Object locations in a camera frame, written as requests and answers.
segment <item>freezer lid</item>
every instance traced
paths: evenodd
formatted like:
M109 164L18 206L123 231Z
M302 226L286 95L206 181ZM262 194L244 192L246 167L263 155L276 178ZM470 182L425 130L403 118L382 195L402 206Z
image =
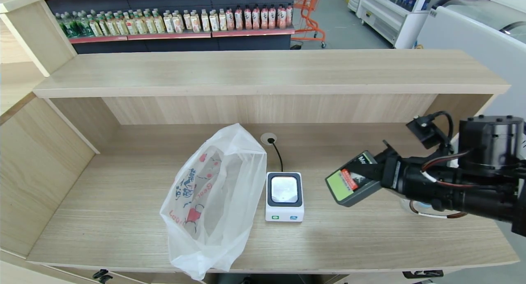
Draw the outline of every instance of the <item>freezer lid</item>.
M492 0L440 0L436 6L447 7L526 44L526 13Z

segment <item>black cable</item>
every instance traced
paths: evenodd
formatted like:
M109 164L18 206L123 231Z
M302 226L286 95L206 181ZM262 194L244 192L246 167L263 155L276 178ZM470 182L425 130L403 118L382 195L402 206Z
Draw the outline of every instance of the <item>black cable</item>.
M268 141L271 145L273 145L274 148L276 149L276 152L278 153L279 164L281 165L281 171L283 172L283 161L282 161L282 159L281 159L281 154L280 154L279 151L278 151L278 147L276 147L276 145L274 144L274 142L275 142L276 140L274 140L274 139L272 139L272 138L269 138L267 141Z
M433 114L434 117L438 117L439 115L445 115L448 118L448 125L449 125L449 131L448 131L448 140L451 142L453 139L453 117L451 117L451 114L447 111L438 111Z

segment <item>green label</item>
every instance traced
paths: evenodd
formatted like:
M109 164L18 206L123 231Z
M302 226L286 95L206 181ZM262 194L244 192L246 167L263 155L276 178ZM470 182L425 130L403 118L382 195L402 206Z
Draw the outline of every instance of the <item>green label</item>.
M327 184L338 201L342 201L353 194L353 190L345 183L341 171L336 171L333 175L329 176L327 178Z

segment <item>bottle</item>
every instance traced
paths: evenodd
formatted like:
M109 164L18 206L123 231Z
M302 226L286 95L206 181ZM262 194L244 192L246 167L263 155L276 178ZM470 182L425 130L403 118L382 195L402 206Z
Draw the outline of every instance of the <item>bottle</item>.
M195 12L190 13L190 22L192 22L192 31L200 32L201 25L199 24L199 17Z
M261 29L268 29L268 9L267 9L267 5L263 5L263 9L261 9Z
M408 11L413 11L413 7L415 6L415 2L417 0L409 0L408 3L407 3L407 10Z
M128 35L128 26L126 26L124 17L120 15L119 12L113 13L113 16L115 17L115 23L117 24L120 35Z
M113 15L106 13L104 16L106 17L106 25L108 26L109 33L114 36L119 35L119 30L117 29L117 23L112 18Z
M75 15L73 15L73 16L71 16L68 12L64 12L64 15L69 20L69 24L70 24L72 30L75 32L75 34L82 35L82 28L79 25L79 23L77 22L77 20L78 20L77 12L75 12Z
M278 11L278 27L280 29L287 28L287 10L279 5L281 10Z
M206 13L206 10L201 10L201 20L203 22L203 31L209 32L210 31L210 20L208 20L208 14Z
M139 31L140 35L145 35L148 33L148 30L146 29L146 23L142 20L142 18L139 17L138 12L133 13L134 21L135 21L135 27L137 27L137 31Z
M219 9L219 29L221 29L221 31L227 31L227 15L223 9Z
M192 29L192 21L190 20L190 14L188 13L188 10L184 10L183 12L183 18L185 19L185 25L186 29L190 30Z
M245 29L252 29L252 12L248 5L245 5Z
M179 11L173 12L172 22L173 22L173 30L175 31L175 33L182 33L184 31L185 26L184 26L182 17L179 14Z
M75 26L77 27L77 31L79 35L84 35L84 30L82 28L82 25L79 23L80 20L78 18L78 14L76 11L71 12L71 19L75 22Z
M110 36L110 33L109 33L109 29L106 25L106 21L104 20L104 17L101 15L101 14L97 14L97 18L99 20L99 27L100 27L100 30L102 31L103 35L108 37Z
M171 14L168 13L163 13L163 22L168 33L173 33L173 18L177 17L173 17L171 16Z
M429 3L431 2L431 0L426 0L424 1L424 5L422 6L422 10L423 11L426 11L428 6L429 6Z
M252 28L259 29L259 7L257 3L252 10Z
M67 29L66 29L66 25L64 24L64 20L62 20L62 17L60 16L59 13L55 13L55 19L57 20L58 26L60 27L60 29L62 29L62 31L64 32L64 34L67 37L69 35L69 33L68 33Z
M144 16L143 11L141 9L137 10L137 14L139 15L139 18L141 18L144 22L146 22L146 16Z
M271 5L268 10L268 29L274 28L276 28L276 9L274 8L274 5Z
M124 23L126 24L126 27L128 28L128 32L130 35L136 35L138 34L137 27L135 26L135 22L130 18L128 12L124 12Z
M91 29L91 26L90 26L90 20L88 20L88 18L86 18L86 12L81 12L78 14L78 23L82 26L82 31L84 33L84 35L88 36L88 37L92 37L94 36L94 33L93 33L93 30Z
M234 17L233 17L233 12L231 8L227 7L225 16L227 18L227 30L233 30L233 28L235 27L235 23L234 23Z
M159 11L157 9L154 10L154 23L155 28L157 29L158 33L166 33L166 27L163 17L159 15Z
M289 3L286 10L287 16L285 19L285 25L286 26L292 26L293 25L293 4Z
M100 29L100 26L97 23L97 21L93 19L93 16L91 14L88 15L88 20L90 20L90 28L93 31L93 35L96 37L102 37L103 36L102 30Z
M241 10L240 6L237 6L237 9L235 9L235 29L237 30L243 30L243 11Z
M66 27L67 37L77 37L78 33L75 31L75 25L74 21L71 18L68 18L66 16L66 13L61 14L60 18L62 19L62 22L64 22L64 26Z
M145 11L144 18L146 18L145 23L148 33L151 35L157 33L157 30L155 29L154 17L150 16L150 12Z
M210 28L212 31L219 31L219 20L215 10L210 11Z

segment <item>wooden panel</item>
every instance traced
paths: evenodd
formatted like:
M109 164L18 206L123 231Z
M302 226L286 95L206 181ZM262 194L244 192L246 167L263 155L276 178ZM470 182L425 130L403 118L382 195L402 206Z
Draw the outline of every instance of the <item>wooden panel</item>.
M44 76L32 62L2 64L2 114L32 92Z
M32 63L31 58L26 54L24 48L20 46L11 31L9 31L4 22L0 20L0 63L6 64L19 62Z
M42 99L2 125L1 247L27 256L93 157Z
M97 153L120 126L101 98L57 98L51 102Z
M122 125L408 122L434 94L106 97Z
M90 279L93 282L98 282L98 280L93 278L93 275L97 273L100 269L75 269L75 268L64 268L64 267L59 267L57 269L62 270L64 272L71 273L73 275L80 276L85 279ZM109 273L107 273L107 275L113 277L113 279L108 280L108 284L142 284L143 283L137 280L122 277L118 273L114 273L111 270L109 271Z
M2 284L20 284L21 282L24 283L24 281L31 284L93 284L90 280L79 278L51 267L34 265L26 262L23 258L6 252L2 252L0 258L2 259L2 273L0 276ZM4 263L17 266L18 268L4 265Z
M65 42L56 21L49 18L44 1L32 3L18 10L0 14L7 28L44 76L49 76L77 54Z
M174 271L159 208L178 169L221 127L121 126L79 177L28 260L114 271ZM387 190L351 209L336 204L325 177L365 149L379 153L385 148L382 139L404 156L427 153L403 123L244 127L257 139L269 131L278 136L284 169L302 174L306 215L301 224L266 222L263 195L250 239L231 272L403 271L519 260L489 219L412 215ZM265 149L267 170L277 170L276 152Z
M453 135L458 133L459 120L473 117L474 115L483 112L487 105L489 105L496 95L489 94L439 94L433 101L431 106L425 114L434 113L445 110L451 114L454 123ZM441 116L436 118L434 123L446 131L448 128L448 120Z
M117 273L121 276L135 279L137 281L148 283L148 284L152 283L152 280L155 277L154 273L138 273L138 272L117 272Z
M218 51L78 55L44 80L35 94L496 94L508 87L458 50Z
M152 284L214 284L216 275L206 274L202 281L197 281L185 273L156 273Z

